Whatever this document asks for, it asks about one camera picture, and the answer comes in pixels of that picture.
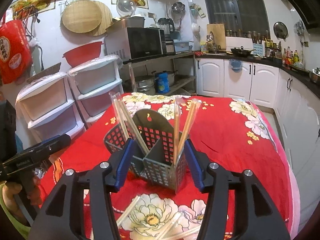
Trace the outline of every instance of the blue canister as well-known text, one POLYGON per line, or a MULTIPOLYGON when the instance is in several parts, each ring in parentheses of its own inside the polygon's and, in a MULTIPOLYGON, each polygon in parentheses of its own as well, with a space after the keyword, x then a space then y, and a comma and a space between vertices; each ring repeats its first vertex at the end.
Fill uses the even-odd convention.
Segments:
POLYGON ((157 80, 156 80, 157 92, 160 94, 168 93, 170 91, 168 73, 166 72, 157 73, 156 77, 157 77, 157 80))

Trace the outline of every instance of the blue gripper pad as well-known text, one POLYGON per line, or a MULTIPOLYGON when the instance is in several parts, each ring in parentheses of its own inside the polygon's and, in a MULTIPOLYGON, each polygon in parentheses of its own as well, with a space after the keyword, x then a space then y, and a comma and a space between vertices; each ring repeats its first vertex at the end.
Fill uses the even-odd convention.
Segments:
POLYGON ((204 171, 201 168, 201 164, 198 162, 196 157, 197 151, 190 139, 186 140, 184 143, 184 154, 186 156, 193 182, 199 191, 202 192, 204 190, 204 171))
POLYGON ((134 140, 129 138, 126 144, 124 145, 124 149, 122 151, 112 154, 112 156, 117 154, 120 154, 120 155, 122 154, 119 165, 116 168, 116 178, 115 178, 116 181, 115 181, 114 187, 117 190, 120 190, 120 188, 124 185, 124 182, 129 170, 129 166, 131 164, 132 155, 136 150, 140 150, 137 148, 139 148, 137 143, 134 140))

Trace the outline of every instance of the red bag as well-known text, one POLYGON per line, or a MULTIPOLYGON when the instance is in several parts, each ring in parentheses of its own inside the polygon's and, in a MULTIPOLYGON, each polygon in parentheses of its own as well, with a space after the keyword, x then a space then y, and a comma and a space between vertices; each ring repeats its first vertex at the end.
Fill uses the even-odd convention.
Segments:
POLYGON ((3 83, 15 81, 31 64, 31 52, 22 21, 4 23, 3 20, 0 26, 0 72, 3 83))

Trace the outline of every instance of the window pane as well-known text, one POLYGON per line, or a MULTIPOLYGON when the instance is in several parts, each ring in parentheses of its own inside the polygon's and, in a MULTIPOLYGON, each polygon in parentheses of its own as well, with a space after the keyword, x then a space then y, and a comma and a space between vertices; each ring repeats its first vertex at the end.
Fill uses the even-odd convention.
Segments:
POLYGON ((265 35, 268 18, 262 0, 237 0, 244 32, 256 31, 265 35))
POLYGON ((224 23, 226 30, 238 30, 233 0, 207 0, 211 23, 224 23))

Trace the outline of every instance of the gray plastic basket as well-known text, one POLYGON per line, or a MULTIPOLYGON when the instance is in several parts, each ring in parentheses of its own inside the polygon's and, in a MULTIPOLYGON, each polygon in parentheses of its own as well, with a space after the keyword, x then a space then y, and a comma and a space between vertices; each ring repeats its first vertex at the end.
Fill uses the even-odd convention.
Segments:
MULTIPOLYGON (((135 151, 136 153, 132 157, 130 170, 136 176, 145 178, 152 184, 161 185, 177 192, 186 174, 187 162, 184 152, 182 152, 176 165, 173 166, 173 127, 165 117, 150 109, 139 110, 133 120, 150 152, 144 156, 139 147, 139 150, 135 151), (145 122, 143 119, 147 116, 152 121, 145 122)), ((104 143, 110 153, 122 149, 124 134, 119 124, 106 134, 104 143)))

